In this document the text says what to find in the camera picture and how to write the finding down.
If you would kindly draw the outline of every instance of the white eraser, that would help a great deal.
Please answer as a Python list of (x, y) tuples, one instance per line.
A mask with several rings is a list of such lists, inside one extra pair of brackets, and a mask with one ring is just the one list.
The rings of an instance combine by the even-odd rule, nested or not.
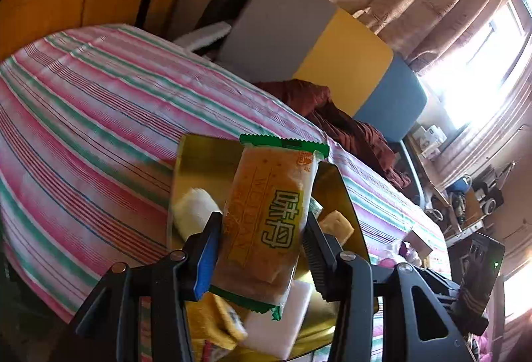
[(288, 359), (307, 312), (312, 284), (292, 281), (280, 321), (271, 319), (271, 312), (250, 312), (244, 321), (247, 338), (242, 346), (281, 360)]

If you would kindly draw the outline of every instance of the plastic bag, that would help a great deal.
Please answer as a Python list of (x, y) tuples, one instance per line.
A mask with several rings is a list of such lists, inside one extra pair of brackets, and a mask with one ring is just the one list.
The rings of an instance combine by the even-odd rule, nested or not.
[(379, 266), (393, 268), (398, 263), (408, 263), (421, 267), (421, 259), (417, 251), (409, 242), (403, 242), (396, 239), (392, 243), (384, 245), (383, 250), (379, 253)]
[(241, 135), (246, 145), (223, 213), (211, 291), (280, 319), (327, 145)]

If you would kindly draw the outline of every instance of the pink striped blanket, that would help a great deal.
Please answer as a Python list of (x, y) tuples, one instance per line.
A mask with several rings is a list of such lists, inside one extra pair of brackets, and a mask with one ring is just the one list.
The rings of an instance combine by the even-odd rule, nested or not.
[[(135, 27), (47, 36), (0, 65), (0, 207), (6, 255), (68, 321), (116, 261), (167, 252), (172, 171), (185, 133), (327, 142), (372, 260), (414, 224), (450, 274), (441, 231), (320, 129), (248, 82)], [(382, 316), (375, 319), (380, 358)]]

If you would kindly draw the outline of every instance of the gold tray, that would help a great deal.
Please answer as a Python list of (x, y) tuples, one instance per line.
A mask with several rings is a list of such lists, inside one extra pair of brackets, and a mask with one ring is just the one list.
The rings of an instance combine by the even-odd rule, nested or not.
[[(187, 134), (179, 143), (174, 179), (171, 190), (171, 203), (179, 200), (190, 188), (203, 188), (223, 209), (229, 196), (232, 180), (235, 176), (240, 156), (244, 150), (238, 141), (215, 139), (203, 135)], [(358, 219), (349, 199), (347, 189), (338, 168), (331, 163), (322, 161), (318, 166), (312, 196), (323, 206), (321, 216), (338, 210), (345, 216), (353, 228), (353, 235), (345, 243), (344, 248), (355, 252), (369, 262), (368, 249)], [(179, 249), (183, 240), (172, 226), (172, 213), (168, 213), (168, 238), (170, 249)], [(295, 278), (313, 284), (307, 260), (300, 256)], [(234, 306), (242, 320), (248, 311)], [(336, 323), (337, 305), (327, 303), (314, 289), (311, 302), (290, 357), (298, 357), (311, 350), (329, 344), (333, 339)], [(231, 362), (270, 362), (275, 357), (258, 353), (243, 347), (237, 347), (223, 358)]]

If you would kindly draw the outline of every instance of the screw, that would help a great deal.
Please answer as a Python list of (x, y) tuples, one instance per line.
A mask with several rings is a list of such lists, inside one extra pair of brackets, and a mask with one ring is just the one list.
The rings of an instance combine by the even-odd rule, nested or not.
[(113, 271), (114, 274), (121, 274), (122, 272), (125, 272), (126, 267), (127, 265), (125, 263), (119, 261), (111, 266), (111, 271)]
[(409, 265), (408, 263), (399, 263), (397, 266), (397, 270), (399, 272), (403, 272), (405, 274), (409, 274), (414, 271), (414, 268)]
[(187, 258), (187, 255), (184, 251), (176, 250), (170, 253), (170, 259), (172, 261), (183, 261), (185, 258)]
[(344, 261), (352, 261), (355, 260), (356, 254), (352, 251), (342, 251), (340, 253), (340, 258)]

